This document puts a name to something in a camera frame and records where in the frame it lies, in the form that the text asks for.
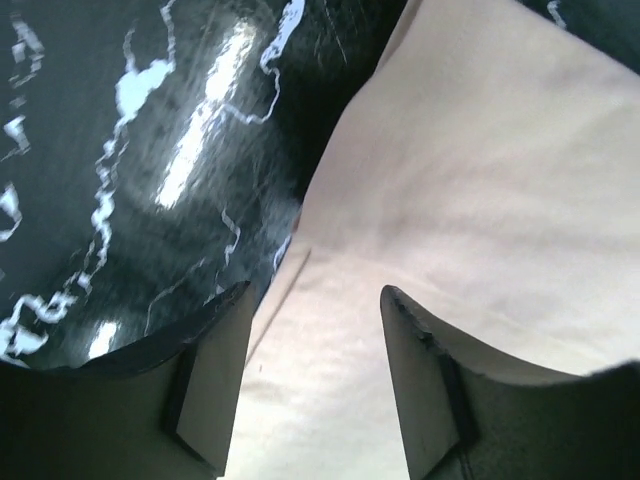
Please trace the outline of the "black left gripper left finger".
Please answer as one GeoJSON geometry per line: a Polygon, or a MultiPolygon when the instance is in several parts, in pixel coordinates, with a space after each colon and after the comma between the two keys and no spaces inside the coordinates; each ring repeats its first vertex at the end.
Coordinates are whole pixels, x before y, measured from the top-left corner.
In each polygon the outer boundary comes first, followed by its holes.
{"type": "Polygon", "coordinates": [[[5,479],[218,479],[226,469],[254,290],[79,368],[1,367],[5,479]]]}

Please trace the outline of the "beige t shirt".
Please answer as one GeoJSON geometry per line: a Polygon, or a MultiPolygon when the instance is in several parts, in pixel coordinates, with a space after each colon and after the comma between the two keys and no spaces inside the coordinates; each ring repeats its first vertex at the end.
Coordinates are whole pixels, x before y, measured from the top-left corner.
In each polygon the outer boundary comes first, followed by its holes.
{"type": "Polygon", "coordinates": [[[226,475],[404,479],[387,285],[584,375],[639,356],[639,5],[412,1],[254,318],[226,475]]]}

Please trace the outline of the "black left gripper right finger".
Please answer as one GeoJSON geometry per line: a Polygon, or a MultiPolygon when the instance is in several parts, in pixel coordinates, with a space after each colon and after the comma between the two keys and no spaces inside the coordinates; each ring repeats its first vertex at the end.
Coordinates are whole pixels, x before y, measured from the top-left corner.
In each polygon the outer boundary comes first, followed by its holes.
{"type": "Polygon", "coordinates": [[[639,365],[587,376],[466,334],[386,286],[381,317],[413,479],[635,479],[639,365]]]}

